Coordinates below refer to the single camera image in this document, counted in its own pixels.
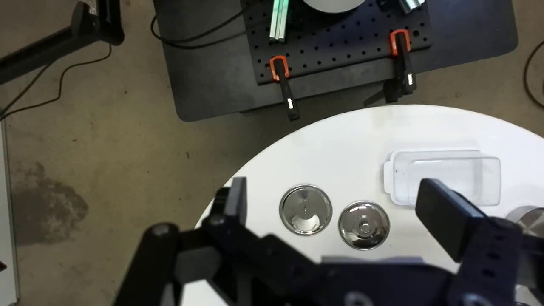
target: cable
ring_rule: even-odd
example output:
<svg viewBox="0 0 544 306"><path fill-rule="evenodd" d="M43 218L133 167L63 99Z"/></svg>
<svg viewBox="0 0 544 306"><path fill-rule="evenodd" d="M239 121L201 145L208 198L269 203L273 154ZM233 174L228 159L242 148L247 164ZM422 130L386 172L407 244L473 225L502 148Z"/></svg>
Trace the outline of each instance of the cable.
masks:
<svg viewBox="0 0 544 306"><path fill-rule="evenodd" d="M172 43L172 45L184 45L184 43L193 43L193 41L198 41L201 38L206 38L223 28L227 28L228 24L232 24L233 21L237 21L239 18L242 18L245 12L249 11L249 7L242 9L239 14L235 14L233 18L227 19L225 23L198 35L198 36L193 36L193 38L184 38L184 40L171 40L171 38L162 38L157 31L155 31L155 24L157 24L157 16L152 19L152 24L150 24L150 29L152 29L152 35L159 40L159 41L164 41L164 43Z"/></svg>
<svg viewBox="0 0 544 306"><path fill-rule="evenodd" d="M113 55L113 46L109 45L109 46L108 46L108 55L104 55L104 57L101 57L101 58L97 58L97 60L92 60L92 62L82 62L82 63L75 63L75 65L67 67L67 69L62 72L62 77L60 77L60 82L58 82L57 97L53 97L53 99L50 99L50 101L45 101L45 103L40 103L40 104L35 104L35 106L28 106L28 108L21 108L21 109L16 109L16 111L6 113L6 114L0 116L0 121L6 121L7 118L11 118L11 116L14 116L14 114L18 114L18 113L26 113L26 111L31 111L31 109L45 108L45 106L48 106L48 104L53 104L53 103L60 101L60 99L63 97L65 77L69 75L70 70L79 69L79 67L89 67L89 65L96 65L96 63L106 62L111 55ZM28 86L28 89L24 89L23 94L19 94L19 96L23 97L23 96L36 84L38 79L40 79L40 77L36 75L35 80Z"/></svg>
<svg viewBox="0 0 544 306"><path fill-rule="evenodd" d="M524 67L524 89L528 92L528 96L531 97L533 103L536 103L538 106L544 108L544 101L539 101L536 97L536 94L531 91L529 87L529 69L536 58L536 55L544 48L544 41L541 45L538 45L538 48L533 50L533 53L529 55L526 67Z"/></svg>
<svg viewBox="0 0 544 306"><path fill-rule="evenodd" d="M203 48L210 48L210 46L216 46L216 45L222 45L222 43L227 43L227 41L232 41L235 38L240 38L245 35L245 31L242 33L237 33L237 35L232 35L232 36L227 36L227 38L222 38L218 41L210 41L210 43L205 43L205 45L188 45L188 43L193 43L193 41L199 41L223 28L227 28L228 24L232 24L233 21L240 19L247 11L250 9L250 6L244 7L239 14L228 18L227 21L220 23L218 26L201 33L201 35L196 35L196 36L191 36L191 38L184 38L184 40L172 40L172 38L164 38L160 36L157 31L155 31L155 26L157 26L157 16L152 19L152 24L150 24L150 31L152 35L162 41L164 45L167 46L172 46L176 50L203 50Z"/></svg>
<svg viewBox="0 0 544 306"><path fill-rule="evenodd" d="M2 118L7 111L11 111L11 109L23 99L23 96L26 96L26 94L35 87L35 84L50 70L52 65L53 65L53 63L48 63L45 69L41 69L41 70L36 74L36 77L31 80L31 84L28 84L28 86L18 94L18 97L14 97L14 101L9 103L9 104L0 111L0 118Z"/></svg>
<svg viewBox="0 0 544 306"><path fill-rule="evenodd" d="M169 41L164 41L164 45L172 46L172 48L176 48L176 50L203 50L203 48L223 45L223 43L232 41L232 40L235 40L235 38L240 38L240 36L244 36L244 35L245 35L245 31L244 31L244 33L232 35L232 36L227 36L227 38L222 38L222 40L218 40L218 41L210 41L210 43L205 43L205 45L193 45L193 46L174 45L174 43L169 43Z"/></svg>

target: silver jar lid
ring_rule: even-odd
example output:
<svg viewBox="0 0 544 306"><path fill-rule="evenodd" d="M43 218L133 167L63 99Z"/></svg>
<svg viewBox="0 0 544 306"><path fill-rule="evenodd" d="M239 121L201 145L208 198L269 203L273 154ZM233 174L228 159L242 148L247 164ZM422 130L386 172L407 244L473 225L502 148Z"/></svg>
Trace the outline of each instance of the silver jar lid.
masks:
<svg viewBox="0 0 544 306"><path fill-rule="evenodd" d="M522 206L514 210L507 220L521 225L526 235L544 239L544 208Z"/></svg>
<svg viewBox="0 0 544 306"><path fill-rule="evenodd" d="M342 211L339 230L349 247L373 249L386 242L390 218L378 205L359 203Z"/></svg>
<svg viewBox="0 0 544 306"><path fill-rule="evenodd" d="M366 0L305 0L305 2L315 11L320 11L325 14L344 14L344 12L356 11Z"/></svg>
<svg viewBox="0 0 544 306"><path fill-rule="evenodd" d="M334 208L322 189L300 186L286 193L279 206L279 216L290 232L312 237L329 227Z"/></svg>

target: black optical breadboard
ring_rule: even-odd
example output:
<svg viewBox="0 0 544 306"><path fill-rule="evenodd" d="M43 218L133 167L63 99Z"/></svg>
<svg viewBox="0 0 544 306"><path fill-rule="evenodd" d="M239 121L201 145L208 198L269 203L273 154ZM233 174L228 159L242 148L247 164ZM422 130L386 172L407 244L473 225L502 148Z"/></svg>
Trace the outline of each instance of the black optical breadboard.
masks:
<svg viewBox="0 0 544 306"><path fill-rule="evenodd" d="M390 57L390 33L395 29L412 33L414 50L432 45L427 6L405 16L395 9L383 12L376 0L341 16L291 0L286 43L271 43L273 2L242 0L249 7L244 18L257 84L273 82L269 60L276 55L286 55L291 77L301 77Z"/></svg>

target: clear plastic container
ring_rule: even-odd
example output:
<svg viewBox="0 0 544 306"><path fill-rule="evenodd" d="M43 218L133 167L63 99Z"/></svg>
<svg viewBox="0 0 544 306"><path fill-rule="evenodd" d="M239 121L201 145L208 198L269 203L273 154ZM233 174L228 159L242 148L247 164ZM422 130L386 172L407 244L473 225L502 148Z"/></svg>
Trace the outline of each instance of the clear plastic container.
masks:
<svg viewBox="0 0 544 306"><path fill-rule="evenodd" d="M500 160L478 150L395 152L385 164L385 191L398 206L415 206L422 179L439 179L477 206L500 203Z"/></svg>

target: concrete floor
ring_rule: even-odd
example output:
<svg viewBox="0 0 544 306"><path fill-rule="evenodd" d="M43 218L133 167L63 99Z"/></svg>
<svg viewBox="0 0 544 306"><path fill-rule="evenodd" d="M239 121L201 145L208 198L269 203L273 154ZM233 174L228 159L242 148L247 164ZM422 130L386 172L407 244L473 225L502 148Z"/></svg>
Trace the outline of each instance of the concrete floor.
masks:
<svg viewBox="0 0 544 306"><path fill-rule="evenodd" d="M0 57L69 24L74 4L4 2ZM544 40L544 2L516 0L516 12L514 53L420 75L420 91L403 103L473 109L544 135L544 111L522 91L522 65ZM111 305L147 227L194 227L215 191L261 150L361 108L378 89L307 101L296 125L283 108L182 123L162 46L148 33L152 2L123 0L123 16L126 43L108 63L72 72L60 104L7 121L21 305ZM63 67L106 50L94 45L67 57L24 103L53 97ZM2 104L29 79L2 86Z"/></svg>

